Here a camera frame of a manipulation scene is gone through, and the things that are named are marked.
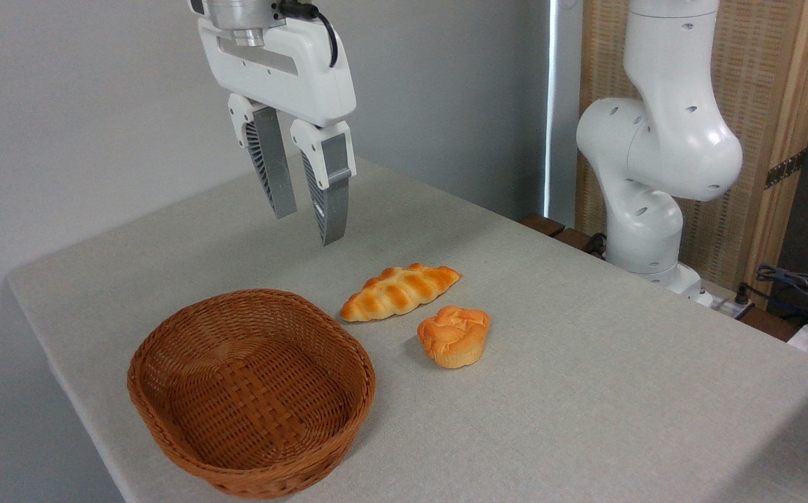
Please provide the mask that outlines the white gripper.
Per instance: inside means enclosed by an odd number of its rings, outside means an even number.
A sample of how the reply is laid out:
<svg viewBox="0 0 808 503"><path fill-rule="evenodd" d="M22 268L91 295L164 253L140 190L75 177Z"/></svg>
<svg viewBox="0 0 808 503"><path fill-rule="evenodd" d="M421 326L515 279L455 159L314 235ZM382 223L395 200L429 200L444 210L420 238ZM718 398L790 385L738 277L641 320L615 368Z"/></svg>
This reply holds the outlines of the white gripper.
<svg viewBox="0 0 808 503"><path fill-rule="evenodd" d="M276 218L296 211L278 109L298 118L290 131L301 151L321 241L339 241L346 231L349 179L356 175L350 129L342 121L356 107L343 44L337 43L337 63L330 67L332 49L320 22L289 20L266 31L261 47L240 47L205 18L198 31L216 82L235 93L228 99L235 136Z"/></svg>

